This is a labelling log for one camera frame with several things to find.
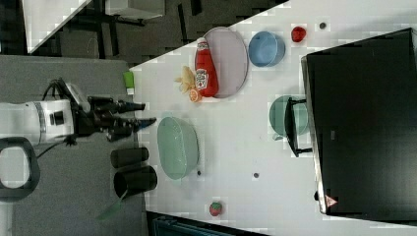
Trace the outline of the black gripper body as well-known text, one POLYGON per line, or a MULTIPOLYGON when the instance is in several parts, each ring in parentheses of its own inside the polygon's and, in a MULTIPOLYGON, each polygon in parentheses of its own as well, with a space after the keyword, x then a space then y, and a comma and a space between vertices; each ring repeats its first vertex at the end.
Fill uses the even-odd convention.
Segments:
POLYGON ((70 99, 70 105, 74 124, 74 133, 69 136, 70 143, 94 133, 105 133, 106 139, 112 143, 128 138, 133 133, 133 124, 117 116, 117 113, 128 111, 128 103, 123 100, 90 96, 90 111, 85 111, 74 98, 70 99))

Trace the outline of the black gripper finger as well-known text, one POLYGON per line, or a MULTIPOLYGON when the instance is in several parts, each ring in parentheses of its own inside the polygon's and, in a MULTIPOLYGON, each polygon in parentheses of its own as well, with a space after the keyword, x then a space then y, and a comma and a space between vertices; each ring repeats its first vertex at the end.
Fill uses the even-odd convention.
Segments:
POLYGON ((142 111, 146 108, 146 106, 143 103, 127 102, 122 100, 118 101, 117 105, 117 112, 119 114, 126 112, 142 111))
POLYGON ((144 129, 156 122, 155 118, 146 118, 146 119, 137 119, 137 118, 118 118, 116 120, 115 126, 118 129, 123 129, 125 131, 138 132, 141 129, 144 129))

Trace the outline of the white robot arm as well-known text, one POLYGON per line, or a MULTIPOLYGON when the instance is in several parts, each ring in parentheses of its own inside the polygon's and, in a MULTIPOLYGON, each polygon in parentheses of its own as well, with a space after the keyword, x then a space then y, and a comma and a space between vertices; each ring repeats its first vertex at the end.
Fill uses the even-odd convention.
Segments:
POLYGON ((38 146, 49 149, 74 146, 78 138, 103 133, 113 143, 156 122, 155 118, 123 118, 126 112, 144 110, 143 103, 90 96, 3 103, 1 105, 1 161, 21 164, 28 173, 1 175, 1 201, 15 203, 34 192, 40 181, 38 146))

